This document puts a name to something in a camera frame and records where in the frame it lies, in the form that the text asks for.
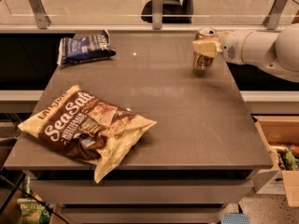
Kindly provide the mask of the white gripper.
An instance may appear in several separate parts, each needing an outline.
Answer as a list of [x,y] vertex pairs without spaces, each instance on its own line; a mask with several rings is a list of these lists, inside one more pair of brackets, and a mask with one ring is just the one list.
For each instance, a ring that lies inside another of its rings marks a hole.
[[215,58],[222,52],[222,57],[227,63],[242,65],[245,62],[242,59],[242,49],[247,37],[252,30],[218,31],[218,38],[221,42],[212,39],[194,40],[192,42],[193,50],[204,56]]

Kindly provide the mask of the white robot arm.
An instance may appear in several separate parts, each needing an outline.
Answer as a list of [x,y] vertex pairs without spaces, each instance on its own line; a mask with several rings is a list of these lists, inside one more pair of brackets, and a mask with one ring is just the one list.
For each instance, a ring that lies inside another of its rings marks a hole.
[[253,65],[267,74],[299,82],[299,24],[281,31],[200,29],[192,42],[193,67],[206,71],[220,55],[227,63]]

